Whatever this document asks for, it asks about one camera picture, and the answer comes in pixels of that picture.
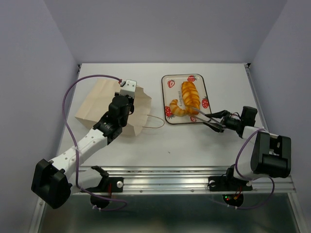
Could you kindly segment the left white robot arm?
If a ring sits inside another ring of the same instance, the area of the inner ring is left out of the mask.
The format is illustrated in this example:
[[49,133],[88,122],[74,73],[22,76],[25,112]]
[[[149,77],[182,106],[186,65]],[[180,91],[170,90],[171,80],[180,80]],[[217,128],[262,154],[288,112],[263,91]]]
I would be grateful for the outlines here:
[[51,208],[61,207],[75,192],[121,192],[116,179],[99,166],[78,172],[79,166],[97,151],[109,145],[126,126],[134,111],[134,91],[121,90],[109,104],[108,111],[80,141],[50,161],[40,160],[35,166],[31,190]]

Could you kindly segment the metal tongs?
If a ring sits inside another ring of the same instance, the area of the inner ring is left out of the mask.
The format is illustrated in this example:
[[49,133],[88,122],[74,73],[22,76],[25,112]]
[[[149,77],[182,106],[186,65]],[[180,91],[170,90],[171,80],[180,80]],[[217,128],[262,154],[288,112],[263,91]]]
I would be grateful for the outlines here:
[[190,116],[195,118],[195,119],[197,119],[198,121],[200,121],[202,123],[205,121],[205,122],[213,122],[213,123],[220,123],[220,124],[222,124],[221,122],[219,122],[219,121],[217,121],[217,120],[215,120],[213,118],[208,118],[208,117],[204,116],[204,112],[202,112],[201,110],[199,110],[199,109],[197,109],[197,108],[195,108],[193,106],[187,105],[187,107],[192,109],[195,112],[198,112],[197,115],[190,114]]

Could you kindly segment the orange braided fake bread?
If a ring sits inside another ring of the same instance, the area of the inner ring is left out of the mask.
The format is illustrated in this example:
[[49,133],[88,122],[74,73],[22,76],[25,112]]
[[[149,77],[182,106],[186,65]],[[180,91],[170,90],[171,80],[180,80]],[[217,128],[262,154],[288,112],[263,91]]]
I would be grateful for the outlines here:
[[183,102],[187,113],[197,115],[198,112],[195,112],[187,107],[187,105],[190,105],[197,109],[200,109],[200,98],[196,86],[193,84],[193,82],[186,81],[182,83],[181,90]]

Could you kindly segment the brown paper bag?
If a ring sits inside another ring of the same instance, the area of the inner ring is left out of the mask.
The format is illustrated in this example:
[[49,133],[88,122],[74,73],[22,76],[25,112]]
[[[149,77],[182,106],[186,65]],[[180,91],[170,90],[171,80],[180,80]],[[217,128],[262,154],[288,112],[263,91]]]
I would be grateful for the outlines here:
[[[121,87],[113,80],[98,80],[89,92],[75,118],[87,129],[91,129],[96,122],[108,111],[115,92]],[[164,126],[164,120],[150,114],[152,98],[145,94],[144,89],[136,87],[134,99],[134,113],[129,116],[127,125],[122,130],[124,136],[137,136],[145,129],[159,129]]]

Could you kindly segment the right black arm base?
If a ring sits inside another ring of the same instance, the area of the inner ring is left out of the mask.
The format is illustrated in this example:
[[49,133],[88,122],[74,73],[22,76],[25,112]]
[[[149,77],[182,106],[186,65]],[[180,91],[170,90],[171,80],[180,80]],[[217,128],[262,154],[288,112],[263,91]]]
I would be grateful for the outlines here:
[[211,192],[225,192],[223,200],[225,204],[233,207],[241,207],[244,201],[244,191],[252,191],[252,186],[247,186],[247,181],[233,176],[234,165],[230,166],[226,173],[208,178],[207,189]]

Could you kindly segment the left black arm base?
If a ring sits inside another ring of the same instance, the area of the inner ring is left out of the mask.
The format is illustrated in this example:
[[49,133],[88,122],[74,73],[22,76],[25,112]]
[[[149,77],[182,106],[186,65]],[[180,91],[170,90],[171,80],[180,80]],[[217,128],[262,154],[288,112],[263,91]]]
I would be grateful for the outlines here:
[[107,206],[113,201],[122,203],[123,206],[110,209],[110,211],[120,210],[127,206],[127,201],[112,198],[113,193],[123,191],[123,177],[110,177],[108,172],[100,166],[92,166],[84,172],[77,173],[75,178],[78,191],[90,195],[93,209],[108,211]]

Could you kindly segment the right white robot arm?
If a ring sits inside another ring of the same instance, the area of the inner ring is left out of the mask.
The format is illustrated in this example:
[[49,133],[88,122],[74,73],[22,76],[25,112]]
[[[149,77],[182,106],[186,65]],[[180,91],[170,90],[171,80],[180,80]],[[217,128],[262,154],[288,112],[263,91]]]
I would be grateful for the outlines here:
[[224,176],[228,189],[235,189],[241,181],[251,182],[261,177],[287,178],[291,172],[291,139],[255,127],[257,113],[256,108],[244,106],[237,118],[227,110],[205,114],[210,120],[205,125],[214,131],[232,130],[245,140]]

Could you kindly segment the fake croissant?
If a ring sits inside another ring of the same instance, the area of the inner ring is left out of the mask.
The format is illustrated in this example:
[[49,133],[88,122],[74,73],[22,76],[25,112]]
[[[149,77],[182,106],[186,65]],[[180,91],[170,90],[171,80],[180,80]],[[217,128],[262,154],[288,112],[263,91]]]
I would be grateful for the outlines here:
[[181,109],[178,106],[178,100],[177,99],[173,99],[171,101],[171,103],[170,103],[170,110],[171,110],[171,113],[174,116],[177,116],[177,117],[183,117],[183,116],[186,116],[188,114],[186,110]]

